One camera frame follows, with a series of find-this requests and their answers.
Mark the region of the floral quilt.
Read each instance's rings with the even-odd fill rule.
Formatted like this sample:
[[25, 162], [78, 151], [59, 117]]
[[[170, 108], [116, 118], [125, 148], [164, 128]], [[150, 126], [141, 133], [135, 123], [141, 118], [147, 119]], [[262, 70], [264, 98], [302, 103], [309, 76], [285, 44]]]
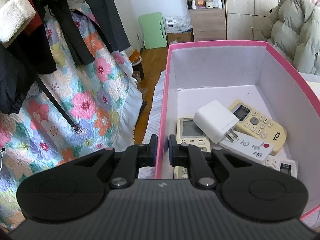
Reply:
[[67, 62], [41, 79], [81, 128], [76, 134], [44, 93], [18, 114], [1, 115], [1, 226], [12, 230], [24, 220], [16, 191], [25, 178], [101, 148], [125, 150], [142, 106], [142, 94], [124, 51], [101, 48], [85, 66]]

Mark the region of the white fleece cuff coat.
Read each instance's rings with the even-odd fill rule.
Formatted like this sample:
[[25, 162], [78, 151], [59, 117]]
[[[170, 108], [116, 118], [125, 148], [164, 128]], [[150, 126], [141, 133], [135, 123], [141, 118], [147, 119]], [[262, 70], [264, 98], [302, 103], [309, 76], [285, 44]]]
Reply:
[[31, 22], [36, 11], [28, 0], [10, 0], [1, 7], [1, 43], [10, 44]]

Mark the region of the light wood wardrobe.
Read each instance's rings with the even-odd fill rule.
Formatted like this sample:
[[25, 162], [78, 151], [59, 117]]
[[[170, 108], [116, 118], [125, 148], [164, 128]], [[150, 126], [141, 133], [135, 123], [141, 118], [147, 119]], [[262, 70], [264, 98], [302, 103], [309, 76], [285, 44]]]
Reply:
[[260, 40], [270, 9], [280, 0], [225, 0], [227, 38], [229, 40]]

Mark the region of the white patterned table cloth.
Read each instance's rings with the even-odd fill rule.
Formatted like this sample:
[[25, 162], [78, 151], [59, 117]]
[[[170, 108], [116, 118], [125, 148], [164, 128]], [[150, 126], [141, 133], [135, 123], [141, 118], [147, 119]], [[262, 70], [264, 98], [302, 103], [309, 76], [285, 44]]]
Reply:
[[[146, 132], [144, 133], [144, 138], [142, 140], [142, 143], [149, 142], [153, 134], [159, 135], [159, 126], [160, 126], [163, 91], [164, 91], [164, 80], [165, 80], [165, 71], [161, 72], [159, 80], [155, 85], [155, 90], [152, 98], [152, 106], [151, 106], [151, 110], [148, 118]], [[143, 168], [140, 168], [139, 170], [138, 178], [153, 179], [154, 175], [155, 175], [154, 167], [143, 167]]]

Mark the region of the cream TCL remote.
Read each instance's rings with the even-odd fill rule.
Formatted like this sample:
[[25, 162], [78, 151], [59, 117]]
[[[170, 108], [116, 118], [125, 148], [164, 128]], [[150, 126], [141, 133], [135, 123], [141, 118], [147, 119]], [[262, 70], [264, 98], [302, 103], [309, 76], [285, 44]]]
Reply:
[[228, 109], [239, 119], [235, 127], [238, 132], [272, 144], [272, 155], [283, 148], [287, 139], [287, 130], [283, 126], [241, 100], [235, 100]]

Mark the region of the white charger plug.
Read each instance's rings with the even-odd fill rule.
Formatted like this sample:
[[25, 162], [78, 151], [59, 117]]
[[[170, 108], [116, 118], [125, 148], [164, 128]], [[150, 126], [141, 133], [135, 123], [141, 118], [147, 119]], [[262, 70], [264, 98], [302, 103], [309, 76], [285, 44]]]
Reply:
[[215, 144], [220, 143], [225, 138], [231, 142], [238, 139], [234, 128], [239, 119], [217, 100], [199, 108], [193, 117], [193, 121]]

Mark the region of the black hanging garment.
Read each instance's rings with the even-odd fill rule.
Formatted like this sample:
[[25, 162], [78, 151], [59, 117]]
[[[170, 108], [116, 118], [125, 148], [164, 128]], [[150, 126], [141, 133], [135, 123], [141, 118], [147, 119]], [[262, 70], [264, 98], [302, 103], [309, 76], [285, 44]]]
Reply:
[[[1, 0], [1, 7], [10, 0]], [[119, 52], [130, 43], [114, 0], [28, 0], [36, 15], [10, 43], [1, 43], [1, 113], [19, 113], [41, 88], [37, 76], [71, 61], [93, 63], [96, 52]]]

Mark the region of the cream remote with grey screen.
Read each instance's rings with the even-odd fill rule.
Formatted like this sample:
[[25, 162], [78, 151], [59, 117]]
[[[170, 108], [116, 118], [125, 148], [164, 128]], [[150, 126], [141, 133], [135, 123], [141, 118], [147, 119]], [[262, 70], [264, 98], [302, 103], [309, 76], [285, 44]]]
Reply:
[[[180, 144], [197, 146], [202, 152], [210, 152], [210, 140], [195, 124], [193, 117], [180, 117], [177, 120], [176, 141]], [[187, 179], [187, 157], [182, 159], [182, 166], [174, 168], [174, 179]]]

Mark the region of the pink cardboard box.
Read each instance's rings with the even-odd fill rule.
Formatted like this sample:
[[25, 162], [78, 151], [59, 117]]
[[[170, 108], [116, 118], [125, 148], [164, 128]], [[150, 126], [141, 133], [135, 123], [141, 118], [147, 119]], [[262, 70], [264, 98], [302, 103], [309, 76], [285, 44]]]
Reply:
[[170, 179], [168, 136], [180, 116], [217, 100], [241, 100], [287, 130], [280, 157], [298, 162], [309, 192], [303, 219], [319, 210], [319, 99], [296, 69], [261, 41], [203, 41], [171, 45], [164, 80], [155, 178]]

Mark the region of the small white remote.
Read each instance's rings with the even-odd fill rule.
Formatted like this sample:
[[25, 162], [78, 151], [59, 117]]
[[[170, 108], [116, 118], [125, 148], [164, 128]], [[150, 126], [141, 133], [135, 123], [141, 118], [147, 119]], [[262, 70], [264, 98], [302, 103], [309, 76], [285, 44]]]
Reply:
[[276, 156], [269, 155], [264, 165], [281, 173], [298, 178], [298, 162], [289, 159], [280, 159]]

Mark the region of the white remote red button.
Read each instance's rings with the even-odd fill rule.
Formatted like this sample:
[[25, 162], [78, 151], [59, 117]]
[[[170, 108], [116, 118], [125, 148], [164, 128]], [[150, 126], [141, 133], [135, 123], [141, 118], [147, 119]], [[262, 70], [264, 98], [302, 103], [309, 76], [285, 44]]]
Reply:
[[226, 137], [219, 145], [232, 153], [264, 164], [268, 156], [272, 153], [274, 145], [238, 131], [234, 133], [237, 135], [237, 138], [231, 141], [229, 137]]

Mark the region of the grey-green puffer jacket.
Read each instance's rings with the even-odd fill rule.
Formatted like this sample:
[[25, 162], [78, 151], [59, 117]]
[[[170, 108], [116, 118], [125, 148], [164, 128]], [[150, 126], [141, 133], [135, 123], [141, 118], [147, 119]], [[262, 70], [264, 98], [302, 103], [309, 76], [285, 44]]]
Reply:
[[300, 73], [319, 76], [319, 7], [308, 0], [280, 0], [261, 33]]

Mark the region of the cardboard box on floor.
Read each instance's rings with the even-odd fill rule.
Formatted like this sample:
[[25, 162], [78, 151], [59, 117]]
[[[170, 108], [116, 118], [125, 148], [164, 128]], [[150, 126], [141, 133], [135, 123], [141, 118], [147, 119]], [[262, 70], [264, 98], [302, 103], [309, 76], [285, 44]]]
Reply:
[[168, 33], [168, 44], [175, 43], [185, 43], [185, 42], [193, 42], [193, 31], [188, 31], [185, 33]]

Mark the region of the green folding table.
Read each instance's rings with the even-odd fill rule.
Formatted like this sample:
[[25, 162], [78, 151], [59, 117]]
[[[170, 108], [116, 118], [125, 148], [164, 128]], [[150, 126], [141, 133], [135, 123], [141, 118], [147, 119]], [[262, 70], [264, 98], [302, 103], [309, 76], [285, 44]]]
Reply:
[[139, 16], [138, 22], [146, 49], [164, 48], [168, 45], [163, 16], [160, 12]]

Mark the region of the wooden shelf cabinet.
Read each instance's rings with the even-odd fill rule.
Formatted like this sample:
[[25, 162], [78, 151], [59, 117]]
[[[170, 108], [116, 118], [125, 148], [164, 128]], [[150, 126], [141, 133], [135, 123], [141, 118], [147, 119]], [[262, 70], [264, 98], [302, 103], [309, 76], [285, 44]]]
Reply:
[[195, 41], [225, 40], [225, 0], [187, 0]]

